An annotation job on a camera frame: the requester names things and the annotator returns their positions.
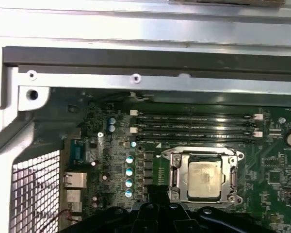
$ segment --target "cable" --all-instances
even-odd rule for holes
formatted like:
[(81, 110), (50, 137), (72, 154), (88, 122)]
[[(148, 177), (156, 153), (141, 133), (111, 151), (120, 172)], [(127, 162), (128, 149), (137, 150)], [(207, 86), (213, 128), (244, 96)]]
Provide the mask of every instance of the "cable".
[(74, 221), (74, 222), (79, 222), (76, 219), (72, 219), (71, 218), (71, 212), (69, 209), (64, 209), (62, 211), (60, 211), (55, 217), (53, 217), (44, 227), (42, 227), (42, 229), (40, 230), (40, 233), (43, 233), (43, 231), (53, 222), (55, 221), (57, 218), (59, 218), (63, 213), (68, 212), (68, 216), (67, 216), (67, 220), (69, 221)]

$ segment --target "integrated circuit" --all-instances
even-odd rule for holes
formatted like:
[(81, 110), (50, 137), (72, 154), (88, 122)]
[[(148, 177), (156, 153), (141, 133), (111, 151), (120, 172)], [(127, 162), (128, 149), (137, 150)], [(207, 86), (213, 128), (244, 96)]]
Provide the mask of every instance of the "integrated circuit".
[(176, 147), (162, 154), (170, 160), (171, 201), (180, 200), (191, 208), (227, 208), (243, 202), (236, 183), (243, 153), (227, 148)]

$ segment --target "ventilation grill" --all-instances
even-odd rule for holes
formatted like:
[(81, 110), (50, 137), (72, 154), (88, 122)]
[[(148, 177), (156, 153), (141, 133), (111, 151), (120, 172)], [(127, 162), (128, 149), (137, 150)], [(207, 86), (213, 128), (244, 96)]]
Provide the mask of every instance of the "ventilation grill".
[(13, 165), (11, 233), (58, 232), (59, 150)]

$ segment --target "mounting hole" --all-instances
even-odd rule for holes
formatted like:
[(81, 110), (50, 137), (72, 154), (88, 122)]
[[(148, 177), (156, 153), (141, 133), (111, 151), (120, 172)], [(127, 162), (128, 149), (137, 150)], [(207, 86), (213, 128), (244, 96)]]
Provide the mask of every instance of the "mounting hole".
[(141, 82), (141, 75), (140, 74), (133, 74), (133, 75), (131, 75), (130, 78), (134, 84), (138, 84)]
[(36, 100), (38, 98), (39, 94), (35, 90), (29, 90), (27, 91), (27, 99), (28, 100)]

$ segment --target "metal frame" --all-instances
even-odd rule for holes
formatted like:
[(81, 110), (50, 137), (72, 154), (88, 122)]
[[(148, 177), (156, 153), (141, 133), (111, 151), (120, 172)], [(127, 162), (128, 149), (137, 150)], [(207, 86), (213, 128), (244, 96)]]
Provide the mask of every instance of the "metal frame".
[(164, 0), (5, 1), (0, 45), (291, 56), (291, 0), (280, 10)]
[[(13, 26), (7, 18), (13, 19)], [(85, 56), (76, 56), (71, 49), (54, 48), (101, 50), (82, 50), (79, 52)], [(22, 70), (26, 69), (24, 65), (31, 70), (33, 65), (40, 66), (34, 69), (36, 79), (28, 77), (29, 69)], [(57, 80), (50, 75), (54, 67), (41, 68), (45, 65), (89, 66), (95, 67), (95, 71), (85, 72), (84, 67), (82, 71), (74, 69), (68, 72), (65, 68), (66, 71), (62, 72), (64, 69), (57, 68), (60, 70), (56, 72)], [(132, 79), (135, 73), (142, 77), (138, 84)], [(217, 75), (224, 79), (213, 80)], [(271, 82), (271, 76), (276, 77), (278, 82)], [(259, 97), (276, 99), (282, 105), (291, 104), (291, 0), (287, 0), (281, 9), (185, 5), (168, 1), (0, 2), (2, 233), (9, 230), (13, 161), (30, 159), (30, 154), (37, 155), (34, 152), (44, 146), (59, 149), (62, 146), (60, 139), (66, 138), (68, 132), (65, 129), (74, 128), (82, 119), (81, 114), (67, 113), (65, 107), (75, 101), (72, 105), (81, 109), (85, 99), (81, 94), (83, 90), (71, 89), (68, 97), (60, 88), (54, 91), (55, 86), (106, 90), (133, 88), (158, 91), (162, 95), (162, 90), (167, 89), (186, 93), (187, 90), (203, 91), (201, 94), (208, 99), (211, 99), (209, 92), (215, 93), (223, 87), (224, 92), (242, 93), (247, 99), (244, 93), (260, 93)], [(44, 92), (41, 95), (44, 96), (43, 101), (35, 107), (27, 107), (23, 103), (28, 101), (24, 94), (27, 96), (29, 90), (36, 88)], [(228, 102), (226, 96), (224, 100), (222, 98), (220, 95), (216, 99), (212, 96), (212, 101)], [(59, 116), (52, 114), (55, 108)]]

